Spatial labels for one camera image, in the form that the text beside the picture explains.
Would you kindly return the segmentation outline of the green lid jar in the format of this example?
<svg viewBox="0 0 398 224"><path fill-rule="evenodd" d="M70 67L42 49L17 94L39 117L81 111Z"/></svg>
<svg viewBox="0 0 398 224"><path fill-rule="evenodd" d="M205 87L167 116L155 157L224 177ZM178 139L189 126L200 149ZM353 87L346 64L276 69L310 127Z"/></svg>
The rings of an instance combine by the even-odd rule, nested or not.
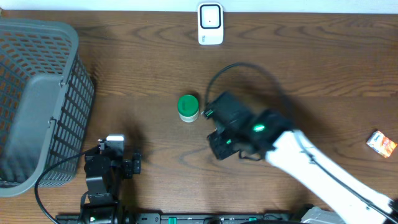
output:
<svg viewBox="0 0 398 224"><path fill-rule="evenodd" d="M199 115L199 102L193 95L183 95L177 103L177 111L182 121L186 123L194 122Z"/></svg>

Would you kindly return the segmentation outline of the orange small snack box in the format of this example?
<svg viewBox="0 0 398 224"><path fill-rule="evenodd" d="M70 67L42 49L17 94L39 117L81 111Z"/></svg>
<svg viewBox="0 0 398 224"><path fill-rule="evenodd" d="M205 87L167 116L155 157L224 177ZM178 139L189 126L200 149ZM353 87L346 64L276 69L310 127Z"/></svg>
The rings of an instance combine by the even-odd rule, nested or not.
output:
<svg viewBox="0 0 398 224"><path fill-rule="evenodd" d="M372 133L366 144L384 158L390 157L397 147L397 143L380 131Z"/></svg>

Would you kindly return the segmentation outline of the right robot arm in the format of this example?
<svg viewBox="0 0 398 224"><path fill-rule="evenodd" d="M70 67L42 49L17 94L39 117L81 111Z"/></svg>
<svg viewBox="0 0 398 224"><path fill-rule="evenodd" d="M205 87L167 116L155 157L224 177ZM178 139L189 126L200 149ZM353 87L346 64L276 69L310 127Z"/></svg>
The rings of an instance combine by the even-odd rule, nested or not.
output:
<svg viewBox="0 0 398 224"><path fill-rule="evenodd" d="M203 115L215 122L215 131L207 139L218 160L233 154L264 160L306 186L345 223L397 223L397 201L345 171L278 111L255 114L224 92L206 102Z"/></svg>

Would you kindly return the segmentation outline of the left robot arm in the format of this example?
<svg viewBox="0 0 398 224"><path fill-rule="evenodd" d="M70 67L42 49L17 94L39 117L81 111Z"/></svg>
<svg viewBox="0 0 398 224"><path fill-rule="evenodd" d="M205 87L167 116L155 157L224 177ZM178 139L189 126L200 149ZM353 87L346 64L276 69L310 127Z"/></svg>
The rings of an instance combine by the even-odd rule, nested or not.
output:
<svg viewBox="0 0 398 224"><path fill-rule="evenodd" d="M82 196L78 223L135 223L134 215L127 211L119 199L121 183L141 173L141 155L134 153L124 159L124 151L115 147L96 146L85 152L86 184L88 191Z"/></svg>

